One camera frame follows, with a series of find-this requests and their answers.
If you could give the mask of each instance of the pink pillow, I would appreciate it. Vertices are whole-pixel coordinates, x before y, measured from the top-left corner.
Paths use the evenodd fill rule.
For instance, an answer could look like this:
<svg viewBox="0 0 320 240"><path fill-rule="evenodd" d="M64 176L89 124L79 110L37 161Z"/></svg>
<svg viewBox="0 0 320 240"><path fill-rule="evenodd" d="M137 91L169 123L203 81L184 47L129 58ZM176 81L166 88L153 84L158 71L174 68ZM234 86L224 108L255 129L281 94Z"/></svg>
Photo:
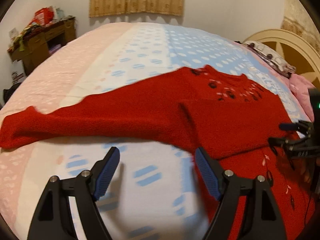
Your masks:
<svg viewBox="0 0 320 240"><path fill-rule="evenodd" d="M313 115L312 106L310 103L308 88L315 88L315 86L308 81L305 77L299 76L297 74L291 74L291 78L289 79L289 88L294 96L299 101L300 105L302 106L303 110L313 122L315 117Z"/></svg>

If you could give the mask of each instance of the bedsheet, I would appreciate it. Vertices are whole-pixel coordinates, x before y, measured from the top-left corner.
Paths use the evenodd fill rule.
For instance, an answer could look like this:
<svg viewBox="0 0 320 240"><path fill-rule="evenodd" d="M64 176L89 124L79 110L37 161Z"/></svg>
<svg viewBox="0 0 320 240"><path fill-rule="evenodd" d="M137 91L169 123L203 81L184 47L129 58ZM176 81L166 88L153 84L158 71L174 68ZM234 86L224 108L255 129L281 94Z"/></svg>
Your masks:
<svg viewBox="0 0 320 240"><path fill-rule="evenodd" d="M0 119L30 105L50 113L90 94L181 66L201 68L205 64L229 74L246 74L280 96L293 122L308 120L285 82L244 46L197 29L147 23L103 25L70 42L23 82L0 111ZM189 153L132 138L64 137L10 152L1 150L0 212L20 240L27 238L49 177L76 176L102 159L111 146L119 148L120 163L97 206L114 240L193 240L203 236L209 222ZM70 205L78 238L86 239L74 198Z"/></svg>

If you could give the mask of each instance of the blue polka dot fabric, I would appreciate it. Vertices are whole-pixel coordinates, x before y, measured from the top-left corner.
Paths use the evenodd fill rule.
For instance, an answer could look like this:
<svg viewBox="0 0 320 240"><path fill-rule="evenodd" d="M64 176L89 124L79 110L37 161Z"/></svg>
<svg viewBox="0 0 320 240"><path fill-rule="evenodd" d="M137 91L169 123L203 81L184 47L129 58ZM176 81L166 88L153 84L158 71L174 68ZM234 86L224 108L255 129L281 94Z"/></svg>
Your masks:
<svg viewBox="0 0 320 240"><path fill-rule="evenodd" d="M82 77L77 96L79 91L82 96L109 92L182 66L196 69L209 64L224 73L244 73L278 94L292 121L306 118L289 89L250 51L218 35L181 26L133 24L121 42L111 46ZM76 176L112 146L120 150L120 163L106 195L97 202L112 238L202 239L209 221L193 163L189 153L175 146L130 138L72 138L61 150L63 161L56 174ZM85 239L76 204L70 202L78 238Z"/></svg>

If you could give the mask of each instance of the white wall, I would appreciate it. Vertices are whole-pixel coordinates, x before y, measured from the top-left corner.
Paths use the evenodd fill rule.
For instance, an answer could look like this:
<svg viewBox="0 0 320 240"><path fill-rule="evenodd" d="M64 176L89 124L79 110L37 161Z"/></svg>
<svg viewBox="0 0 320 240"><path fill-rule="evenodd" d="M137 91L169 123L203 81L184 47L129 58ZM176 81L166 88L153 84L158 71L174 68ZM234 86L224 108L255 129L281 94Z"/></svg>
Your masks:
<svg viewBox="0 0 320 240"><path fill-rule="evenodd" d="M0 90L11 85L9 31L21 31L35 11L49 5L76 16L78 36L102 24L126 21L183 25L242 41L257 31L279 28L284 14L284 0L185 0L183 17L139 13L89 18L89 0L16 0L0 23Z"/></svg>

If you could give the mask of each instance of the headboard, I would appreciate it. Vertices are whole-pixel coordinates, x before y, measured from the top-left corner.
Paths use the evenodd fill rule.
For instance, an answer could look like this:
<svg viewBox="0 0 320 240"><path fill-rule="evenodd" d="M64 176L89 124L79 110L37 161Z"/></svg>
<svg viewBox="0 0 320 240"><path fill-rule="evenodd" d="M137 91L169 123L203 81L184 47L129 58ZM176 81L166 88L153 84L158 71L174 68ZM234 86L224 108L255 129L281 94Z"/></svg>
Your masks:
<svg viewBox="0 0 320 240"><path fill-rule="evenodd" d="M297 74L320 88L320 55L297 34L282 29L269 29L257 32L245 41L258 41L272 48L297 68Z"/></svg>

